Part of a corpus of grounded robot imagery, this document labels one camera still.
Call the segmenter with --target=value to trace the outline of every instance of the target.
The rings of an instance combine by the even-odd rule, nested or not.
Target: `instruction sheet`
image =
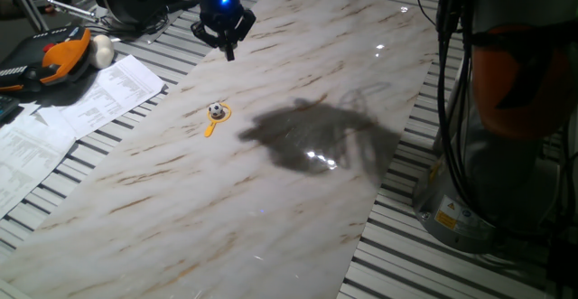
[[[0,217],[42,182],[73,144],[72,135],[34,117],[19,117],[0,128]]]
[[[42,108],[38,113],[49,126],[80,139],[154,97],[163,85],[159,77],[131,55],[101,70],[75,104]]]

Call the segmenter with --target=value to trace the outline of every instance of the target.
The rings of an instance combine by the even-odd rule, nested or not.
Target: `yellow keychain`
[[[224,121],[228,120],[232,113],[233,111],[231,108],[225,103],[210,104],[209,110],[207,110],[207,117],[209,118],[210,124],[205,130],[205,137],[212,135],[213,130],[215,129],[215,125],[217,123],[223,123]]]

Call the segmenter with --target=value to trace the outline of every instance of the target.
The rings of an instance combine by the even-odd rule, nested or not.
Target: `white marble slab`
[[[383,0],[254,10],[237,59],[211,52],[0,278],[32,298],[335,297],[434,29]],[[233,115],[205,138],[216,100]]]

